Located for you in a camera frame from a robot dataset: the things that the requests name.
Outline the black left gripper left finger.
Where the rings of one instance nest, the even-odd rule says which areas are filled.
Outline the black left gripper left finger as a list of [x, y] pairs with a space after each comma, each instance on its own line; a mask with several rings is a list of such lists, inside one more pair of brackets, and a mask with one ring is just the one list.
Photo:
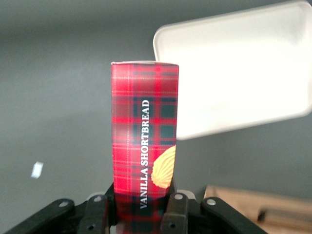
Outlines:
[[6, 231], [7, 234], [109, 234], [116, 225], [114, 186], [76, 205], [57, 199]]

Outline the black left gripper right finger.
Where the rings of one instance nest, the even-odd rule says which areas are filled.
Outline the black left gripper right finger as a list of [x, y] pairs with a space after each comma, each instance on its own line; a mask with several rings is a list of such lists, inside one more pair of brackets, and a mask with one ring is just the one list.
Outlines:
[[161, 221], [163, 234], [265, 234], [262, 228], [219, 197], [197, 202], [190, 191], [170, 187], [166, 212]]

